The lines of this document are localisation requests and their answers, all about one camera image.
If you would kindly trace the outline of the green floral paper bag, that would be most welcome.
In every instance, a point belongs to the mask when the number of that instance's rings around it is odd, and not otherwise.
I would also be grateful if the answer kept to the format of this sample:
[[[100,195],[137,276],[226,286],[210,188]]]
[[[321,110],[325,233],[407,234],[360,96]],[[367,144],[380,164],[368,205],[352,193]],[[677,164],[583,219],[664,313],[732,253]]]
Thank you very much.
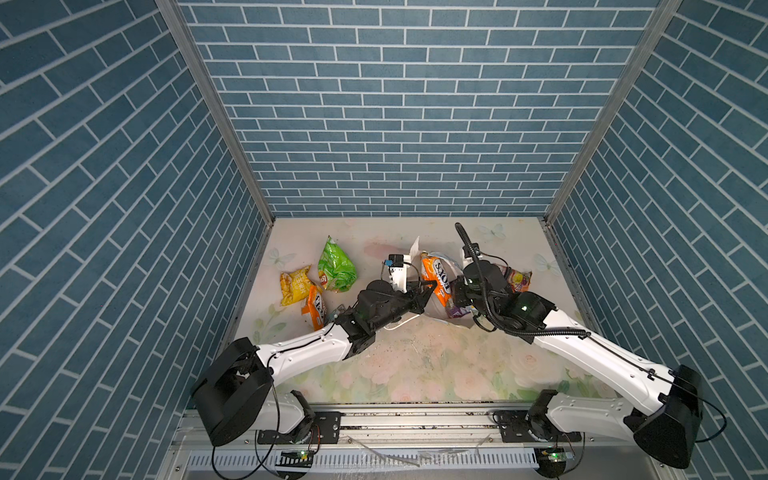
[[[474,326],[472,307],[457,304],[455,282],[462,274],[460,265],[437,251],[421,248],[416,238],[407,254],[390,254],[383,261],[381,277],[395,291],[424,297],[433,282],[435,287],[424,305],[423,316],[439,322],[470,329]]]

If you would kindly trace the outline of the orange Fox's candy bag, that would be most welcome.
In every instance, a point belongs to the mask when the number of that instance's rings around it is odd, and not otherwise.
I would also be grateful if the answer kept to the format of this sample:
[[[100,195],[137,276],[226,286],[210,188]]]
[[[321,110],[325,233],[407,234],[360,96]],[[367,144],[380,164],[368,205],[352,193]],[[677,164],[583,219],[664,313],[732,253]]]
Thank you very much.
[[[321,330],[326,322],[326,306],[322,297],[322,288],[311,283],[308,296],[301,309],[302,316],[311,322],[315,331]]]
[[[442,260],[437,256],[428,255],[426,253],[422,253],[420,259],[422,277],[425,280],[437,281],[437,287],[434,294],[437,296],[442,306],[446,308],[446,306],[452,302],[452,294],[449,277]]]

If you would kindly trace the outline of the purple snack packet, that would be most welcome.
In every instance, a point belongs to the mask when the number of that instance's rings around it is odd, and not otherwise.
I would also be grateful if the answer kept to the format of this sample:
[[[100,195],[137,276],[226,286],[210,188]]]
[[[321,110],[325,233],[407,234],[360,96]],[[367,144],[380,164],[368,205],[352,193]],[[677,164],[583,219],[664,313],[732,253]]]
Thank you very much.
[[[467,307],[457,306],[455,304],[449,304],[446,306],[446,313],[450,319],[461,318],[471,313],[471,309]]]

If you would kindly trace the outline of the Fox's fruits candy bag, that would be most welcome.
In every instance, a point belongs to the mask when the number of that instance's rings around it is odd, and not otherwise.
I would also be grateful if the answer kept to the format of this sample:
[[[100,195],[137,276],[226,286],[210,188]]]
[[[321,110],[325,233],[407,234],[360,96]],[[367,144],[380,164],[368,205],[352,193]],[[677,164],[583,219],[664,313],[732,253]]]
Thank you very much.
[[[508,267],[505,269],[504,278],[514,292],[522,293],[529,290],[532,275],[532,271],[519,271]]]

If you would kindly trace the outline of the green snack bag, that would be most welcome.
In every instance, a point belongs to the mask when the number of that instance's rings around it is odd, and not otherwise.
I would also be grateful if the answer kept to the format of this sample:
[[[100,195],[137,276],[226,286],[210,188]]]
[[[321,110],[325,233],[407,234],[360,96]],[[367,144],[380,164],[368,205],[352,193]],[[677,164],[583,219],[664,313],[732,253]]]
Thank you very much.
[[[347,292],[357,281],[357,269],[346,252],[329,236],[317,262],[318,276],[324,290]]]

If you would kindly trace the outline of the yellow snack bag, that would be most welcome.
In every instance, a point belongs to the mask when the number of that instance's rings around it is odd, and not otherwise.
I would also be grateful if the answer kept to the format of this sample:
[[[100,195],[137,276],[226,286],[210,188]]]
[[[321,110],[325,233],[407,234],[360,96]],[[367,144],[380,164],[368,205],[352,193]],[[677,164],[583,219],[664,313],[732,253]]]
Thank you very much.
[[[281,289],[281,305],[289,306],[306,299],[309,296],[313,282],[309,278],[310,265],[301,267],[293,272],[281,272],[279,284]]]

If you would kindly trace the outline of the teal Fox's blossom candy bag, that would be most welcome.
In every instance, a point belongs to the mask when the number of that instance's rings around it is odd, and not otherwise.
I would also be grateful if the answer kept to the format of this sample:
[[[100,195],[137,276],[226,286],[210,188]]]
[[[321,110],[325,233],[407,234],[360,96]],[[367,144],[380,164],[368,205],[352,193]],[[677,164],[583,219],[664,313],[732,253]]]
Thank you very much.
[[[337,322],[347,310],[345,305],[339,305],[328,314],[328,324]]]

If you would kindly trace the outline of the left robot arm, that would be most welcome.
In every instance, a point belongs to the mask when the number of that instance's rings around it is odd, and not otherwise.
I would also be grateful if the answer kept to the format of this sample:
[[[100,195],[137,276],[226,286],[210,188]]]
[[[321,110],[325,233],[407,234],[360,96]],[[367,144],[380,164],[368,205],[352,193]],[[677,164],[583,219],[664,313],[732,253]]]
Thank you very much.
[[[435,281],[411,281],[406,292],[375,280],[356,303],[320,330],[278,342],[230,343],[191,387],[190,395],[211,444],[221,447],[254,424],[302,439],[314,421],[303,394],[279,396],[275,388],[316,367],[352,358],[373,345],[376,334],[408,314],[425,311]]]

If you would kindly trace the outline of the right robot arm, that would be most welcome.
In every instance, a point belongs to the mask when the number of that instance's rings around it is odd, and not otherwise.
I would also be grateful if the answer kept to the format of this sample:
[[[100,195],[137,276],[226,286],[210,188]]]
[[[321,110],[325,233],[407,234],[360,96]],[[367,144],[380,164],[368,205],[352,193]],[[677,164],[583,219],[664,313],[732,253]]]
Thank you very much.
[[[596,433],[633,441],[669,467],[689,467],[703,417],[698,372],[632,354],[540,295],[514,291],[485,259],[464,260],[453,290],[458,305],[473,307],[497,330],[563,357],[616,392],[612,399],[584,399],[543,390],[526,415],[536,438]]]

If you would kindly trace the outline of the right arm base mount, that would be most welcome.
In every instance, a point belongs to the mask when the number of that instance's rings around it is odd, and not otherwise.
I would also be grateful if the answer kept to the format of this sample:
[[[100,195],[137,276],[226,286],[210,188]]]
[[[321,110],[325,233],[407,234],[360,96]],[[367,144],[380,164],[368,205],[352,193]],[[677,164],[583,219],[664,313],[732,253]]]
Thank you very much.
[[[497,426],[503,443],[560,443],[579,442],[580,432],[563,432],[555,428],[546,417],[531,420],[524,410],[495,410],[491,420]]]

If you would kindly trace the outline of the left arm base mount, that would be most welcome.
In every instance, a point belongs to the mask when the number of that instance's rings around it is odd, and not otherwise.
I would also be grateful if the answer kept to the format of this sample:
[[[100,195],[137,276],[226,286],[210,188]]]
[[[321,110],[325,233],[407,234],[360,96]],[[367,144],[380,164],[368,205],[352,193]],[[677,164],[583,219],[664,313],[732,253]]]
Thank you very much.
[[[283,434],[274,430],[258,432],[260,445],[322,445],[337,444],[342,414],[339,411],[319,411],[309,420],[303,420],[294,430]]]

